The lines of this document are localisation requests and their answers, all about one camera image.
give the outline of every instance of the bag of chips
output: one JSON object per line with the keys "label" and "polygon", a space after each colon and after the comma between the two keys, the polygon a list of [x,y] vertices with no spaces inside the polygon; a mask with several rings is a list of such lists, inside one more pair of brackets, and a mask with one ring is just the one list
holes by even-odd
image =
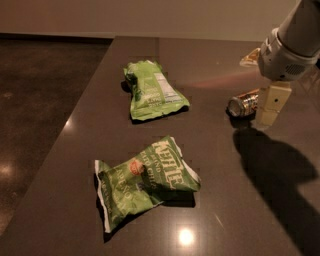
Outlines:
{"label": "bag of chips", "polygon": [[132,120],[161,117],[190,106],[189,101],[168,83],[157,62],[129,63],[124,75],[132,92]]}
{"label": "bag of chips", "polygon": [[145,212],[180,191],[200,189],[199,176],[185,163],[180,148],[169,136],[113,168],[96,160],[95,173],[106,233],[128,215]]}

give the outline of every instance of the green bag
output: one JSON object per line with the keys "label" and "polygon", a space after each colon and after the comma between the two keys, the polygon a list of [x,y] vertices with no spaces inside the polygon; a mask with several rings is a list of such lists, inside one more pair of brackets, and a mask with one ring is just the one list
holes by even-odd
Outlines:
{"label": "green bag", "polygon": [[169,136],[114,168],[96,160],[95,172],[106,233],[126,216],[147,211],[179,191],[200,189],[199,176],[184,162],[180,148]]}
{"label": "green bag", "polygon": [[129,63],[124,75],[132,92],[132,120],[161,117],[190,106],[189,101],[168,83],[157,62]]}

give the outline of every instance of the can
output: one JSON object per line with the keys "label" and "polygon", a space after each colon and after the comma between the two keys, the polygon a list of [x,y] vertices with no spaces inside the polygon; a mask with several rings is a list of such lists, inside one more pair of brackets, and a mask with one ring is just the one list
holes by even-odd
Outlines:
{"label": "can", "polygon": [[227,110],[233,117],[245,117],[254,114],[258,107],[259,89],[232,97]]}

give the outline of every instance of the snack packet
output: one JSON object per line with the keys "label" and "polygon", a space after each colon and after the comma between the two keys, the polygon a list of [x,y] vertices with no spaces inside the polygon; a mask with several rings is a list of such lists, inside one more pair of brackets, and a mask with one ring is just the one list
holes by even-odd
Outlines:
{"label": "snack packet", "polygon": [[124,75],[133,96],[132,120],[161,117],[190,106],[189,101],[168,83],[157,62],[129,63]]}
{"label": "snack packet", "polygon": [[169,136],[113,168],[96,160],[95,173],[106,233],[126,216],[173,199],[179,191],[200,189],[199,176],[184,162],[180,148]]}

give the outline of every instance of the crumpled green bag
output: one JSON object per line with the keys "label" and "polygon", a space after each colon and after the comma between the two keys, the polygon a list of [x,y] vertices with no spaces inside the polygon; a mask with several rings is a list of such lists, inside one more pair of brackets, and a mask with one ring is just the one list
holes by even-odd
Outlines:
{"label": "crumpled green bag", "polygon": [[129,63],[124,75],[132,92],[132,120],[144,121],[177,112],[190,106],[189,101],[167,81],[157,62]]}
{"label": "crumpled green bag", "polygon": [[200,189],[199,176],[185,163],[180,148],[169,136],[113,168],[96,160],[95,173],[106,233],[128,215],[156,207],[180,191]]}

